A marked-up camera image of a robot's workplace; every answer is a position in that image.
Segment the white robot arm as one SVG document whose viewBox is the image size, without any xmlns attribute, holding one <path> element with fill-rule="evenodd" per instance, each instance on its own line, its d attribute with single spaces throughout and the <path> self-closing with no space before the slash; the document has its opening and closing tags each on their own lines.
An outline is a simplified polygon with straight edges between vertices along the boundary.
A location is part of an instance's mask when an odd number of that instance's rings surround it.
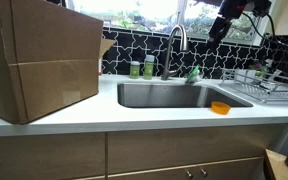
<svg viewBox="0 0 288 180">
<path fill-rule="evenodd" d="M 218 16 L 215 18 L 208 33 L 207 42 L 218 44 L 226 36 L 232 26 L 233 19 L 239 19 L 245 10 L 251 11 L 255 17 L 265 17 L 270 10 L 270 0 L 194 0 L 219 6 Z"/>
</svg>

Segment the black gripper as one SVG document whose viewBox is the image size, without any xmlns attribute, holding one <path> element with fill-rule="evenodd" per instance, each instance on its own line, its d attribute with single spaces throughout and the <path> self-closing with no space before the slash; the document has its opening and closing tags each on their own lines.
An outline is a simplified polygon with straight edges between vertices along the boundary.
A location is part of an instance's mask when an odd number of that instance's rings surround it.
<svg viewBox="0 0 288 180">
<path fill-rule="evenodd" d="M 209 31 L 209 42 L 219 43 L 227 34 L 232 23 L 224 17 L 217 17 Z"/>
</svg>

